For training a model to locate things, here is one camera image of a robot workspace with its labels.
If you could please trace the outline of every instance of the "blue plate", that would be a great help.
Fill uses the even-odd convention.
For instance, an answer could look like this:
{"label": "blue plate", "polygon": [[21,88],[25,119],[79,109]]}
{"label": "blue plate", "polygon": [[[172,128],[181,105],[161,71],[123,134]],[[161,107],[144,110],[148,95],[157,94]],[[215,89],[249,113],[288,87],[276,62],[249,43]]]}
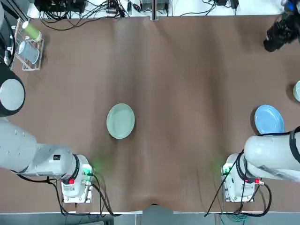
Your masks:
{"label": "blue plate", "polygon": [[258,107],[254,120],[260,134],[283,133],[285,130],[282,116],[271,105],[261,105]]}

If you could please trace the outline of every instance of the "white floor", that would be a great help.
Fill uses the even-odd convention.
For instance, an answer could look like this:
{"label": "white floor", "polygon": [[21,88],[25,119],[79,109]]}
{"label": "white floor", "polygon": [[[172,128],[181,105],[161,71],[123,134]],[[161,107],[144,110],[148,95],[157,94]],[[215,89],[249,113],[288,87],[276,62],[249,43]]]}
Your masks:
{"label": "white floor", "polygon": [[[133,3],[140,4],[139,0],[131,0]],[[100,5],[104,0],[90,0],[95,5]],[[121,4],[127,9],[127,0],[120,0]],[[283,7],[280,4],[280,0],[239,0],[240,5],[238,6],[236,15],[278,15],[283,12]],[[95,8],[94,5],[88,3],[86,10],[92,11]],[[202,0],[170,0],[169,16],[180,16],[184,13],[199,13],[209,10],[211,6],[204,3]],[[234,15],[235,10],[232,8],[226,8],[224,6],[216,6],[209,15]],[[33,3],[30,4],[27,15],[31,18],[38,18],[38,10]],[[131,16],[150,16],[151,12],[138,13],[132,9]],[[167,16],[165,12],[157,13],[158,16]],[[185,16],[202,16],[203,14],[188,14]],[[95,18],[107,16],[105,10],[98,12]],[[77,13],[72,13],[72,18],[79,18]]]}

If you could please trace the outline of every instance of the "black camera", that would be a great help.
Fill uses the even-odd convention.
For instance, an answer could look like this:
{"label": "black camera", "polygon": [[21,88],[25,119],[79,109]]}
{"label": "black camera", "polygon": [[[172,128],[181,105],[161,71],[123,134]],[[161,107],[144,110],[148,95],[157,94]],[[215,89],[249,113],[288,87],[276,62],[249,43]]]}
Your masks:
{"label": "black camera", "polygon": [[285,12],[279,21],[267,31],[267,37],[263,44],[268,52],[280,49],[283,45],[291,43],[300,37],[300,1],[287,1]]}

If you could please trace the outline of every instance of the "green cup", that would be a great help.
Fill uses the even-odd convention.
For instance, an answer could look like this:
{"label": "green cup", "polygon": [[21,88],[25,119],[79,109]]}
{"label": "green cup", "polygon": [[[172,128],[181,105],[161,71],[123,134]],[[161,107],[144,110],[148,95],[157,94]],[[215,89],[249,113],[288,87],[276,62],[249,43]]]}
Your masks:
{"label": "green cup", "polygon": [[25,21],[22,25],[22,28],[33,41],[39,42],[42,39],[42,33],[34,26],[32,26],[30,22]]}

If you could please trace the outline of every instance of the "plate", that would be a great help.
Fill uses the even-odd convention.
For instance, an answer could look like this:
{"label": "plate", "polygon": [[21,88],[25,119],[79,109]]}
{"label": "plate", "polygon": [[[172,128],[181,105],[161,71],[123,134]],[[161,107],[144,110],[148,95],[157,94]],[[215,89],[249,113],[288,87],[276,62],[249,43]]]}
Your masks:
{"label": "plate", "polygon": [[127,104],[117,104],[109,111],[106,126],[112,137],[123,139],[130,135],[135,126],[135,114]]}
{"label": "plate", "polygon": [[271,105],[261,105],[257,108],[255,126],[260,134],[283,133],[285,130],[282,116]]}

